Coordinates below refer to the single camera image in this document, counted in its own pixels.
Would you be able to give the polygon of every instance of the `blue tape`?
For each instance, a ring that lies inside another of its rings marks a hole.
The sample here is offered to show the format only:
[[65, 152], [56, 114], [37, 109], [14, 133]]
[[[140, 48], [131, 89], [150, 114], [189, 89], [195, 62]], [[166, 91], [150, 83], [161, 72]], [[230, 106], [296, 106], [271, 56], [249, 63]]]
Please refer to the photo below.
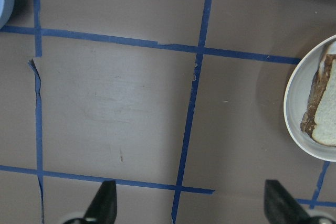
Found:
[[[204, 0], [202, 23], [201, 23], [201, 28], [199, 31], [199, 39], [198, 39], [198, 47], [202, 49], [205, 46], [206, 35], [207, 35], [207, 30], [208, 30], [208, 23], [209, 23], [209, 18], [210, 18], [211, 4], [212, 4], [212, 0]], [[191, 86], [191, 94], [190, 94], [187, 118], [186, 118], [186, 123], [185, 123], [185, 130], [184, 130], [182, 150], [181, 150], [181, 158], [180, 158], [180, 164], [178, 167], [179, 172], [177, 174], [177, 180], [176, 180], [177, 186], [182, 186], [182, 183], [183, 183], [184, 170], [185, 170], [185, 164], [187, 160], [190, 134], [191, 134], [192, 124], [193, 124], [195, 105], [196, 105], [199, 78], [201, 76], [202, 62], [203, 62], [203, 54], [197, 53], [196, 60], [195, 60], [196, 67], [194, 69], [195, 80], [192, 82], [192, 86]], [[180, 203], [180, 196], [181, 196], [181, 191], [176, 190], [174, 194], [173, 206], [172, 206], [172, 220], [174, 224], [176, 223], [178, 205]]]
[[28, 168], [19, 168], [19, 167], [12, 167], [12, 166], [5, 166], [0, 165], [0, 170], [4, 170], [6, 172], [13, 172], [13, 173], [25, 173], [25, 174], [37, 174], [35, 169], [28, 169]]
[[42, 56], [42, 35], [41, 35], [41, 24], [40, 24], [40, 10], [41, 2], [40, 0], [34, 0], [34, 27], [35, 27], [35, 56]]
[[236, 59], [247, 59], [247, 60], [257, 60], [257, 61], [265, 61], [265, 62], [273, 62], [273, 63], [293, 64], [293, 65], [297, 65], [301, 60], [300, 58], [293, 58], [293, 57], [255, 54], [253, 52], [240, 52], [240, 51], [214, 49], [214, 48], [204, 48], [203, 54], [223, 56], [223, 57], [236, 58]]
[[313, 203], [309, 206], [310, 209], [314, 209], [314, 207], [315, 207], [314, 202], [316, 202], [317, 199], [319, 198], [320, 191], [321, 191], [321, 188], [322, 188], [322, 185], [323, 185], [323, 180], [324, 180], [324, 177], [325, 177], [325, 174], [328, 170], [329, 165], [330, 165], [329, 161], [324, 161], [322, 171], [321, 171], [319, 179], [317, 181], [316, 190], [314, 191], [314, 194], [313, 194], [313, 197], [312, 197], [312, 202]]
[[89, 34], [89, 33], [80, 33], [77, 31], [66, 31], [66, 30], [56, 30], [56, 29], [42, 29], [41, 34], [43, 36], [54, 36], [61, 38], [71, 38], [71, 39], [84, 39], [98, 42], [109, 42], [116, 43], [121, 45], [128, 46], [138, 46], [138, 47], [149, 47], [173, 51], [182, 51], [182, 52], [197, 52], [197, 47], [195, 46], [186, 46], [180, 44], [159, 44], [157, 41], [143, 40], [143, 39], [132, 39], [132, 38], [123, 38], [110, 35], [101, 35], [101, 34]]
[[314, 206], [319, 206], [319, 207], [336, 207], [336, 202], [313, 201], [310, 199], [296, 199], [296, 201], [303, 205], [314, 205]]
[[[206, 28], [202, 28], [201, 30], [202, 32], [204, 32], [206, 31]], [[83, 39], [83, 40], [98, 41], [98, 42], [109, 42], [109, 43], [116, 43], [116, 44], [128, 45], [128, 46], [148, 47], [148, 48], [156, 48], [156, 49], [171, 50], [171, 51], [191, 52], [191, 53], [203, 54], [203, 55], [223, 56], [223, 57], [228, 57], [228, 58], [258, 60], [258, 61], [273, 62], [273, 63], [293, 64], [293, 65], [297, 65], [301, 60], [300, 58], [293, 58], [293, 57], [255, 54], [252, 52], [240, 52], [240, 51], [232, 51], [232, 50], [224, 50], [224, 49], [207, 48], [207, 47], [202, 47], [202, 46], [195, 47], [195, 46], [187, 46], [187, 45], [181, 45], [181, 44], [163, 45], [163, 44], [159, 44], [157, 41], [151, 41], [151, 40], [123, 38], [123, 37], [100, 35], [100, 34], [80, 33], [77, 31], [66, 31], [66, 30], [44, 29], [43, 28], [41, 29], [41, 34], [43, 36], [52, 36], [52, 37], [70, 38], [70, 39]], [[203, 41], [204, 39], [201, 38], [198, 43], [202, 45], [204, 43]]]
[[4, 26], [0, 29], [4, 33], [15, 33], [15, 34], [35, 34], [35, 29], [32, 27], [19, 27], [19, 26]]
[[[76, 179], [76, 180], [84, 180], [84, 181], [92, 181], [92, 182], [100, 182], [100, 183], [105, 180], [115, 180], [115, 183], [118, 185], [147, 187], [147, 188], [156, 188], [156, 189], [165, 189], [165, 190], [176, 190], [175, 185], [140, 182], [140, 181], [134, 181], [134, 180], [115, 179], [115, 178], [107, 178], [107, 177], [95, 177], [95, 176], [48, 172], [48, 171], [44, 171], [44, 176], [56, 177], [56, 178], [66, 178], [66, 179]], [[183, 188], [180, 188], [180, 190], [188, 191], [191, 193], [199, 193], [199, 194], [212, 194], [214, 192], [214, 190], [210, 190], [210, 189], [193, 188], [193, 187], [183, 187]]]
[[34, 61], [29, 63], [30, 68], [35, 74], [35, 124], [36, 124], [36, 175], [41, 193], [41, 222], [44, 223], [44, 204], [43, 204], [43, 147], [42, 147], [42, 102], [41, 102], [41, 78], [38, 74]]

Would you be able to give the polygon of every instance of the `blue painter's tape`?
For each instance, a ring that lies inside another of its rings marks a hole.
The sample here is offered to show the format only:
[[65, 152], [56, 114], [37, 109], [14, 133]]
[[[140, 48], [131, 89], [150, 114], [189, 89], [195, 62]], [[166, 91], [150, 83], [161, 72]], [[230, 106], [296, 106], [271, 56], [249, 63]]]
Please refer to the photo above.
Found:
[[44, 198], [43, 198], [43, 147], [42, 147], [42, 101], [41, 101], [41, 78], [38, 74], [34, 61], [29, 63], [30, 68], [35, 74], [35, 94], [36, 94], [36, 107], [35, 107], [35, 124], [36, 124], [36, 175], [40, 186], [41, 194], [41, 222], [44, 223]]
[[210, 19], [211, 4], [212, 4], [212, 0], [204, 0], [202, 23], [201, 23], [201, 29], [199, 31], [199, 39], [198, 39], [199, 47], [205, 46], [206, 34], [208, 31], [208, 24], [209, 24], [209, 19]]
[[324, 180], [325, 174], [327, 173], [329, 165], [330, 165], [329, 161], [324, 161], [322, 171], [321, 171], [319, 179], [317, 181], [316, 190], [314, 191], [314, 194], [313, 194], [313, 197], [312, 197], [312, 204], [309, 206], [310, 209], [314, 209], [314, 207], [316, 205], [314, 203], [319, 198], [320, 191], [321, 191], [321, 188], [322, 188], [322, 185], [323, 185], [323, 180]]
[[159, 44], [157, 41], [143, 40], [143, 39], [132, 39], [132, 38], [122, 38], [110, 35], [101, 34], [89, 34], [80, 33], [77, 31], [66, 31], [66, 30], [55, 30], [55, 29], [42, 29], [41, 34], [43, 36], [54, 36], [61, 38], [71, 38], [71, 39], [84, 39], [98, 42], [109, 42], [128, 46], [138, 46], [138, 47], [149, 47], [157, 49], [166, 49], [182, 52], [197, 52], [198, 47], [186, 46], [180, 44]]
[[[199, 39], [198, 39], [198, 48], [204, 49], [205, 41], [206, 41], [206, 35], [208, 30], [208, 23], [210, 18], [210, 11], [211, 11], [211, 4], [212, 0], [204, 0], [204, 7], [203, 7], [203, 14], [202, 14], [202, 23], [201, 28], [199, 31]], [[189, 106], [187, 111], [187, 118], [185, 123], [185, 130], [184, 130], [184, 136], [183, 136], [183, 144], [182, 144], [182, 150], [181, 150], [181, 158], [180, 158], [180, 164], [178, 167], [178, 174], [177, 174], [177, 180], [176, 185], [182, 186], [183, 183], [183, 177], [184, 177], [184, 170], [185, 170], [185, 164], [188, 154], [188, 147], [189, 147], [189, 141], [190, 141], [190, 134], [193, 124], [193, 118], [194, 118], [194, 111], [195, 111], [195, 105], [196, 105], [196, 97], [197, 97], [197, 91], [198, 91], [198, 84], [199, 84], [199, 78], [201, 75], [201, 69], [202, 69], [202, 62], [203, 62], [203, 52], [196, 54], [196, 60], [195, 60], [195, 70], [194, 70], [194, 77], [195, 80], [192, 83], [191, 86], [191, 95], [189, 100]], [[176, 223], [177, 218], [177, 211], [178, 211], [178, 205], [180, 203], [180, 196], [181, 191], [176, 190], [174, 194], [174, 200], [173, 200], [173, 206], [172, 206], [172, 220], [173, 223]]]
[[[118, 185], [138, 186], [138, 187], [165, 189], [165, 190], [176, 190], [175, 185], [166, 185], [166, 184], [158, 184], [158, 183], [150, 183], [150, 182], [140, 182], [140, 181], [133, 181], [133, 180], [125, 180], [125, 179], [114, 179], [114, 178], [106, 178], [106, 177], [95, 177], [95, 176], [58, 173], [58, 172], [48, 172], [48, 171], [44, 171], [44, 176], [56, 177], [56, 178], [66, 178], [66, 179], [76, 179], [76, 180], [85, 180], [85, 181], [100, 182], [100, 183], [105, 181], [105, 180], [115, 180], [115, 182]], [[214, 190], [210, 190], [210, 189], [193, 188], [193, 187], [183, 187], [183, 188], [181, 188], [181, 190], [188, 191], [188, 192], [191, 192], [191, 193], [199, 193], [199, 194], [212, 194], [214, 192]]]
[[316, 201], [314, 204], [320, 207], [336, 207], [336, 202]]
[[0, 170], [4, 170], [7, 172], [13, 172], [13, 173], [25, 173], [25, 174], [37, 174], [37, 171], [35, 169], [28, 169], [28, 168], [19, 168], [19, 167], [12, 167], [12, 166], [5, 166], [0, 165]]
[[15, 33], [15, 34], [35, 34], [35, 29], [32, 27], [19, 27], [19, 26], [4, 26], [0, 30], [4, 33]]
[[98, 42], [109, 42], [109, 43], [116, 43], [116, 44], [128, 45], [128, 46], [149, 47], [149, 48], [156, 48], [156, 49], [163, 49], [163, 50], [191, 52], [191, 53], [204, 54], [204, 55], [223, 56], [223, 57], [228, 57], [228, 58], [258, 60], [258, 61], [273, 62], [273, 63], [293, 64], [293, 65], [297, 65], [301, 60], [299, 58], [293, 58], [293, 57], [255, 54], [251, 52], [240, 52], [240, 51], [232, 51], [232, 50], [225, 50], [225, 49], [207, 48], [207, 47], [204, 48], [201, 46], [195, 47], [195, 46], [187, 46], [187, 45], [181, 45], [181, 44], [163, 45], [163, 44], [159, 44], [157, 41], [151, 41], [151, 40], [122, 38], [122, 37], [99, 35], [99, 34], [88, 34], [88, 33], [76, 32], [76, 31], [66, 31], [66, 30], [55, 30], [55, 29], [44, 29], [43, 28], [41, 29], [41, 34], [43, 36], [83, 39], [83, 40], [91, 40], [91, 41], [98, 41]]
[[42, 35], [40, 24], [41, 0], [34, 0], [35, 56], [42, 56]]
[[215, 190], [195, 188], [195, 187], [187, 187], [187, 186], [182, 186], [181, 191], [185, 191], [185, 192], [188, 192], [188, 193], [209, 194], [209, 195], [211, 195], [215, 192]]
[[237, 58], [237, 59], [258, 60], [258, 61], [273, 62], [273, 63], [285, 63], [285, 64], [293, 64], [293, 65], [297, 65], [301, 60], [300, 58], [275, 56], [275, 55], [263, 55], [263, 54], [255, 54], [252, 52], [240, 52], [240, 51], [214, 49], [214, 48], [204, 48], [203, 54], [223, 56], [223, 57], [228, 57], [228, 58]]

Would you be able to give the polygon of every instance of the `bread slice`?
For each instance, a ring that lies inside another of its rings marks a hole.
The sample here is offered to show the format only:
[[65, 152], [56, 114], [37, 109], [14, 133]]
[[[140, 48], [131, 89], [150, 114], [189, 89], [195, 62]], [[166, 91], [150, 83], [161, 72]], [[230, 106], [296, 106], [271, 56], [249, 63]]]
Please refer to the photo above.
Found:
[[320, 144], [336, 147], [336, 42], [314, 75], [301, 130]]

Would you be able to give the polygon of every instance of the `white bread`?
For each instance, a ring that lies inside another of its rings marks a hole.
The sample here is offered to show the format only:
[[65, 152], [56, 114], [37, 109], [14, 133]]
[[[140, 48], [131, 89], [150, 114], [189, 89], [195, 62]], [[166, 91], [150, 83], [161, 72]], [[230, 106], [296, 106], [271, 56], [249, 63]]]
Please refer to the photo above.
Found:
[[332, 61], [330, 78], [315, 113], [315, 141], [336, 146], [336, 60]]
[[336, 147], [336, 41], [328, 46], [314, 76], [301, 130], [320, 144]]

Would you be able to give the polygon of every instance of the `sandwich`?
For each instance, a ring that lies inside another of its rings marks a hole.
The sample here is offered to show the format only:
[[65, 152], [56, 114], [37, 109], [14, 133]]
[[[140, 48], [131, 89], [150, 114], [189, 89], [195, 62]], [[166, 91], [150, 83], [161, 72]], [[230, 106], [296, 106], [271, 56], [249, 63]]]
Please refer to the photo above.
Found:
[[336, 41], [327, 47], [313, 77], [300, 126], [316, 142], [336, 147]]

